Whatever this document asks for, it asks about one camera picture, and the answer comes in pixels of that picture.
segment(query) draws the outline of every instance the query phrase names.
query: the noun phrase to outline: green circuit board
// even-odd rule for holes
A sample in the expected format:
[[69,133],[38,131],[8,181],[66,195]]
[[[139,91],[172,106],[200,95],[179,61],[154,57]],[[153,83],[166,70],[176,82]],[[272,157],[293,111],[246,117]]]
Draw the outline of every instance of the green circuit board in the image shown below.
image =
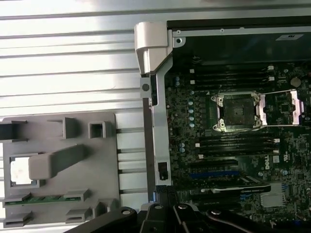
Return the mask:
[[[262,80],[256,79],[260,75],[254,70],[262,70],[268,66],[273,66],[273,72],[266,75],[273,78],[260,84]],[[245,82],[240,82],[240,79],[237,79],[240,85],[233,86],[218,82],[215,77],[219,73],[225,74],[222,77],[228,77],[230,73],[234,74],[233,77],[239,76],[238,72],[230,69],[231,67],[223,67],[222,71],[218,72],[194,68],[188,73],[171,72],[166,76],[171,174],[180,201],[195,204],[201,211],[215,206],[228,208],[259,222],[310,219],[309,83],[311,80],[309,79],[311,73],[309,64],[261,64],[256,67],[247,65],[239,67],[242,77],[248,79],[255,77],[254,83],[247,81],[249,86],[245,86]],[[297,98],[303,103],[299,125],[295,126],[292,126],[295,105],[293,96],[290,94],[291,90],[297,92]],[[231,133],[213,130],[212,127],[218,122],[218,110],[211,97],[219,93],[246,91],[274,93],[266,95],[264,108],[268,124],[274,127],[262,127],[255,131],[236,130]],[[235,114],[240,114],[240,111],[237,108]],[[232,140],[230,144],[225,145],[228,150],[236,148],[235,143],[243,140],[239,149],[243,149],[245,145],[250,147],[252,152],[225,151],[218,146],[225,137]],[[202,149],[200,142],[206,143],[207,148],[215,146],[217,150],[211,152],[210,156],[202,155],[198,151],[198,147]],[[275,148],[271,151],[261,151],[260,147],[265,145]],[[226,160],[227,165],[213,166],[215,161],[219,160]],[[202,161],[206,166],[193,166]],[[226,187],[255,186],[256,183],[261,186],[268,185],[271,189],[267,192],[267,190],[259,191],[260,188],[258,190],[253,188],[250,192],[234,194],[211,192],[214,187],[223,190]]]

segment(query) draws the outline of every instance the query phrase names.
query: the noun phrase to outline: pcie slot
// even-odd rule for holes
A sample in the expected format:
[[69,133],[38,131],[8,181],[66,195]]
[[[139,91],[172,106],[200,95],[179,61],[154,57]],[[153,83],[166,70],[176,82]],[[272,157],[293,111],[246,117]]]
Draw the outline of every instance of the pcie slot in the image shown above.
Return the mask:
[[234,159],[201,161],[188,164],[190,168],[220,167],[220,166],[237,166],[238,161]]
[[191,173],[190,177],[192,179],[203,179],[211,177],[238,176],[239,174],[239,171],[207,171],[201,173]]
[[198,200],[232,200],[232,201],[239,201],[240,200],[240,195],[236,196],[228,196],[225,193],[219,193],[219,194],[213,194],[213,193],[204,193],[204,194],[192,194],[190,195],[191,199],[193,201],[198,201]]
[[226,210],[240,210],[241,204],[239,202],[206,202],[206,201],[199,201],[194,202],[194,205],[196,205],[199,209],[199,211],[206,211],[210,209],[226,209]]

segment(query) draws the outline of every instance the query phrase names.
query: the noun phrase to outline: aluminum panel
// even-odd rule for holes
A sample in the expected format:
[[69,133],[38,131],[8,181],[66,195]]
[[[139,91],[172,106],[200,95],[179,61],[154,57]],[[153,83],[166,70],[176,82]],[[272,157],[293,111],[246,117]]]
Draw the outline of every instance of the aluminum panel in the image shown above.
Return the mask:
[[106,31],[132,31],[134,26],[142,21],[163,21],[180,19],[204,18],[241,18],[243,17],[277,17],[309,15],[311,7],[289,9],[260,9],[260,10],[223,10],[202,9],[201,11],[163,12],[157,14],[130,14],[65,18],[31,18],[0,21],[1,37],[17,37],[22,35],[45,35],[66,33],[82,34],[85,32],[99,33]]
[[23,78],[19,76],[7,77],[0,78],[0,95],[4,97],[135,89],[139,88],[139,77],[140,75],[137,72],[37,75]]
[[141,169],[146,170],[145,160],[119,162],[119,170],[141,170]]
[[1,76],[137,69],[135,54],[83,54],[3,58]]
[[118,161],[120,162],[139,161],[139,160],[145,160],[145,159],[146,159],[145,152],[118,154]]
[[144,133],[120,133],[117,135],[118,149],[145,148]]
[[143,115],[142,112],[134,113],[117,113],[117,128],[142,128],[143,127]]
[[147,173],[129,173],[120,174],[120,190],[126,189],[146,189],[147,188]]
[[286,6],[304,7],[309,6],[309,0],[275,0],[275,1],[244,1],[244,0],[137,0],[127,1],[118,0],[76,0],[66,1],[59,4],[59,2],[41,2],[37,0],[28,0],[22,2],[10,1],[8,3],[0,2],[0,9],[4,9],[1,16],[15,17],[15,16],[35,16],[35,15],[50,15],[50,14],[147,14],[149,12],[176,12],[176,11],[194,11],[199,9],[230,9],[234,8],[259,8],[259,7],[274,7],[282,8]]
[[120,198],[122,206],[131,206],[133,209],[140,209],[142,203],[148,203],[147,193],[121,194]]
[[0,117],[84,111],[126,112],[142,108],[141,100],[0,108]]

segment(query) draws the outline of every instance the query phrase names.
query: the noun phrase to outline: chip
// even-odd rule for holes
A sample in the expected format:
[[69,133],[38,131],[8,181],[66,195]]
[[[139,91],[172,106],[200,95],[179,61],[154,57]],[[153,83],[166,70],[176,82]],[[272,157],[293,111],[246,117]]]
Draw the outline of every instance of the chip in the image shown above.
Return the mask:
[[281,105],[281,112],[282,113],[288,113],[290,110],[290,107],[288,106],[288,104],[282,104]]
[[297,179],[303,180],[305,178],[305,175],[302,173],[297,174]]
[[244,209],[245,210],[252,210],[252,205],[251,204],[245,204]]
[[251,95],[225,95],[223,105],[226,127],[253,127],[255,123],[255,109],[254,99]]

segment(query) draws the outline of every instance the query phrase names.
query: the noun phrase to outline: gray plastic bracket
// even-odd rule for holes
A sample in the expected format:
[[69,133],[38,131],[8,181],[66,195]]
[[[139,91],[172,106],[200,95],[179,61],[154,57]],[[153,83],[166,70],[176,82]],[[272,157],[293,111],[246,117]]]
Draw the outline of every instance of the gray plastic bracket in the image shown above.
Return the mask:
[[19,138],[18,127],[26,124],[27,121],[5,121],[0,122],[0,143],[27,141],[26,138]]
[[74,118],[64,117],[61,120],[48,120],[48,122],[59,122],[63,125],[62,139],[75,138],[78,135],[78,122]]
[[3,227],[4,228],[23,227],[32,219],[33,219],[33,213],[32,212],[11,215],[11,216],[4,219]]
[[88,209],[76,209],[76,210],[70,210],[66,214],[66,223],[80,223],[85,222],[88,217],[92,215],[92,210],[90,208]]
[[46,180],[57,175],[58,172],[85,159],[83,145],[75,145],[51,153],[31,156],[29,163],[29,178],[31,180]]
[[106,207],[102,202],[98,202],[94,208],[92,208],[93,219],[106,213]]
[[64,198],[80,198],[80,201],[85,201],[91,196],[90,190],[71,190],[64,195]]
[[109,122],[90,122],[88,124],[89,138],[107,138],[111,136],[111,126]]
[[[16,158],[22,158],[22,157],[31,157],[34,155],[39,155],[40,153],[28,153],[28,154],[13,154],[9,155],[9,160],[6,161],[8,162],[4,164],[4,166],[11,168],[11,162],[14,161]],[[5,179],[4,182],[8,182],[10,188],[14,189],[26,189],[26,188],[39,188],[45,184],[45,180],[34,180],[35,184],[15,184],[11,181],[11,174],[8,177],[8,179]]]
[[7,202],[15,202],[15,201],[23,201],[25,199],[27,199],[28,197],[30,197],[31,193],[28,193],[28,194],[20,194],[20,195],[12,195],[12,196],[9,196],[9,197],[5,197],[4,200],[3,200],[3,207],[6,207],[6,203]]

